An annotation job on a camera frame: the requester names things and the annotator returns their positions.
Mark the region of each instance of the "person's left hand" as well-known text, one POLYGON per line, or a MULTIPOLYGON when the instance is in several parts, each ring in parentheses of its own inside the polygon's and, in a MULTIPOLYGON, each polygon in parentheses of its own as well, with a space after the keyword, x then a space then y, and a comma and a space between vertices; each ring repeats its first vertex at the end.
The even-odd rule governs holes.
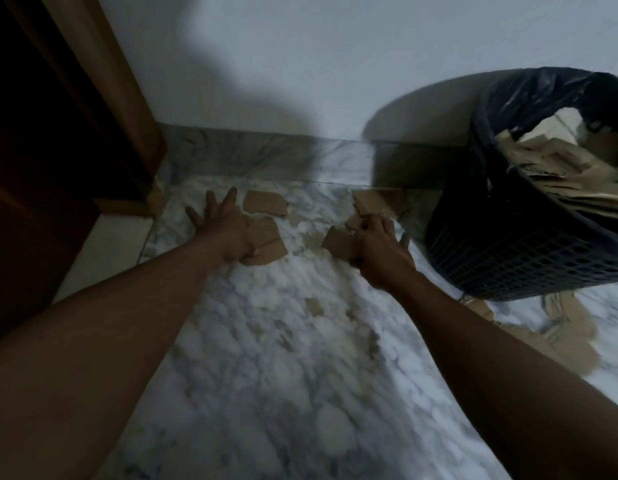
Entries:
POLYGON ((225 261, 236 261, 250 252, 253 246, 247 241, 247 224, 240 207, 235 204, 238 190, 232 187, 220 204, 216 194, 207 192, 207 205, 204 218, 191 206, 185 208, 187 216, 196 228, 196 238, 213 239, 225 261))

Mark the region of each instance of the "marble baseboard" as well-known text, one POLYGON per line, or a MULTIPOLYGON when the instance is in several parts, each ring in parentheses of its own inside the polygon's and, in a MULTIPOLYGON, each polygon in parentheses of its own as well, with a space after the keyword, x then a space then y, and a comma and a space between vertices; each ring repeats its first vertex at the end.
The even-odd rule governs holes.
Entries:
POLYGON ((247 177, 377 187, 441 188, 461 148, 348 141, 161 125, 169 145, 159 178, 247 177))

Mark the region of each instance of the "person's right arm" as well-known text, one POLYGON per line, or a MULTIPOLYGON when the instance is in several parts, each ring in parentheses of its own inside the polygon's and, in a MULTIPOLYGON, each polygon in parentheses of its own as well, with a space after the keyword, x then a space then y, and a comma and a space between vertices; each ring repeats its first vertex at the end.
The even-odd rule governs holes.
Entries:
POLYGON ((572 372, 450 298, 374 217, 361 274, 393 295, 460 407, 514 479, 618 479, 618 406, 572 372))

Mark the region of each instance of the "person's left arm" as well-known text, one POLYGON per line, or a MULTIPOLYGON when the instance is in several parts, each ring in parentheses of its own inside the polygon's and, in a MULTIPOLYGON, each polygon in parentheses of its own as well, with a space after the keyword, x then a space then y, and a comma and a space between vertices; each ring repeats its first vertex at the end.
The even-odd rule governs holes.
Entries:
POLYGON ((0 340, 0 478, 87 479, 105 459, 209 272, 248 252, 231 189, 196 236, 49 307, 0 340))

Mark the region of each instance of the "marble floor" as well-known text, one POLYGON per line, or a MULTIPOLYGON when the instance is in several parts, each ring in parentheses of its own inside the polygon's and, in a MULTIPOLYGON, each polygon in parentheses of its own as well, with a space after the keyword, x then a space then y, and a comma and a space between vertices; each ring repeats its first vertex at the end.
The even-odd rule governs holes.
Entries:
MULTIPOLYGON (((206 190, 275 191, 289 255, 236 265, 209 279, 97 480, 506 479, 393 298, 320 248, 353 213, 351 188, 243 177, 189 176, 168 188, 166 209, 141 259, 193 234, 184 208, 206 190), (311 310, 316 299, 321 310, 311 310), (379 351, 370 355, 370 337, 379 351)), ((439 197, 409 191, 404 219, 416 241, 439 197)), ((460 292, 410 248, 418 268, 460 292)), ((586 380, 618 403, 618 284, 580 292, 596 316, 601 366, 586 380)), ((492 304, 497 319, 538 330, 539 298, 492 304)))

